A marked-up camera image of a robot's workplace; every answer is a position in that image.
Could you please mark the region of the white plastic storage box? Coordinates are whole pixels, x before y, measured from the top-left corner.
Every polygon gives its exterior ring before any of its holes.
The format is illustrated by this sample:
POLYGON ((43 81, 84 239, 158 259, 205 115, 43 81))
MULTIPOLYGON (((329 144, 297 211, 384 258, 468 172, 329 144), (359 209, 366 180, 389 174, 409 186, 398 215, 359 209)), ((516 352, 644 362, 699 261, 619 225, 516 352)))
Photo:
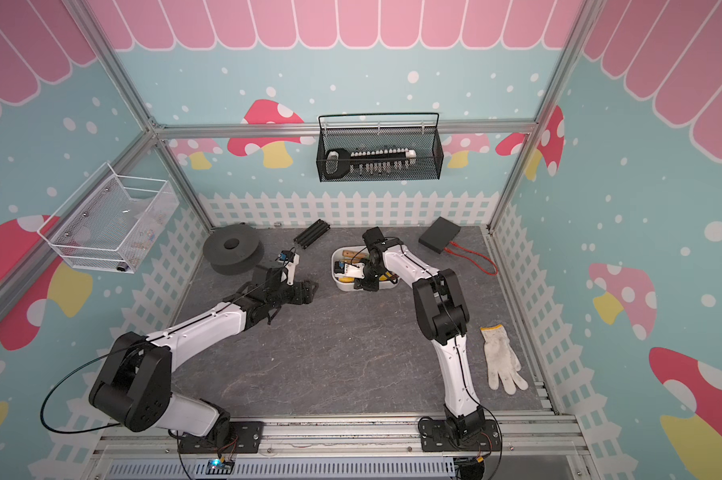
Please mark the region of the white plastic storage box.
POLYGON ((376 287, 379 290, 396 288, 400 277, 371 263, 365 246, 341 247, 331 256, 331 271, 336 286, 345 292, 376 287))

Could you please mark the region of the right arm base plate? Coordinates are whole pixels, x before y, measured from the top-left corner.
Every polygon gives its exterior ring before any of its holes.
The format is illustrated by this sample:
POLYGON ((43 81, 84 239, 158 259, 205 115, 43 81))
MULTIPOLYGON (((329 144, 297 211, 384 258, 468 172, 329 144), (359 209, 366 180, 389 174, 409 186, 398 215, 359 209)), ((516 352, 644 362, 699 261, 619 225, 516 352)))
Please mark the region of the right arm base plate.
POLYGON ((499 452, 501 435, 493 420, 418 419, 417 429, 423 452, 499 452))

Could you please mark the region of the light green shovel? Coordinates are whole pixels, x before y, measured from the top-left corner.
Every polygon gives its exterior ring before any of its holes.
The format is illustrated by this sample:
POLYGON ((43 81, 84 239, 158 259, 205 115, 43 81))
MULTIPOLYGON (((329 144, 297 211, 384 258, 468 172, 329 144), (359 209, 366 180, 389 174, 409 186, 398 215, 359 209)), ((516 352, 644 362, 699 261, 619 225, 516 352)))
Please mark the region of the light green shovel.
POLYGON ((361 251, 343 250, 341 254, 342 262, 349 264, 359 263, 368 257, 364 249, 362 249, 361 251))

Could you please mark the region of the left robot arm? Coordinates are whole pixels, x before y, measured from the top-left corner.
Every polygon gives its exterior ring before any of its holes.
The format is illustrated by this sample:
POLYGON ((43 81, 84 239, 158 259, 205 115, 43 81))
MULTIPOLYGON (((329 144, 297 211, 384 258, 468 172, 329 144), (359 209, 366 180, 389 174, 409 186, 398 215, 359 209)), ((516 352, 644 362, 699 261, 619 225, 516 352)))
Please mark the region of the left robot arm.
POLYGON ((127 332, 98 357, 102 367, 89 391, 90 405, 132 432, 162 428, 221 446, 231 435, 229 413, 220 406, 172 389, 172 375, 185 362, 262 321, 286 305, 307 305, 316 282, 297 281, 279 263, 257 266, 251 281, 208 311, 147 335, 127 332))

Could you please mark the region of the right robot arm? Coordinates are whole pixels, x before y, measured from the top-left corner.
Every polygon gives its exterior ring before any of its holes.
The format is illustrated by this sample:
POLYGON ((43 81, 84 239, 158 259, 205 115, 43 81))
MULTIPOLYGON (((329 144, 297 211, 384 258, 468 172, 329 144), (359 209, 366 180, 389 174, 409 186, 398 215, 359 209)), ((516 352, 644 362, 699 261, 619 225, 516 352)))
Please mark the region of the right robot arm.
POLYGON ((393 274, 412 289, 417 324, 434 347, 444 383, 446 438, 465 448, 481 440, 498 451, 498 422, 478 400, 467 359, 467 325, 470 315, 459 280, 450 269, 439 270, 410 252, 397 237, 381 229, 366 230, 362 239, 367 257, 362 261, 358 288, 379 290, 380 278, 393 274))

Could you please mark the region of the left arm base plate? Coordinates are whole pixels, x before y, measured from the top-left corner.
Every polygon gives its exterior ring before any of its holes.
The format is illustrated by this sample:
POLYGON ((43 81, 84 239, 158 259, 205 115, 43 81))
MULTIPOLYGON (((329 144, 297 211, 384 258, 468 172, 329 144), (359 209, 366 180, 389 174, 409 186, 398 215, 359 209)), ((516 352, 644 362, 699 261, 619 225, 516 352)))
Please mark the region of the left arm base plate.
POLYGON ((178 451, 181 454, 255 454, 263 439, 264 426, 260 421, 228 421, 214 427, 205 437, 184 434, 178 451))

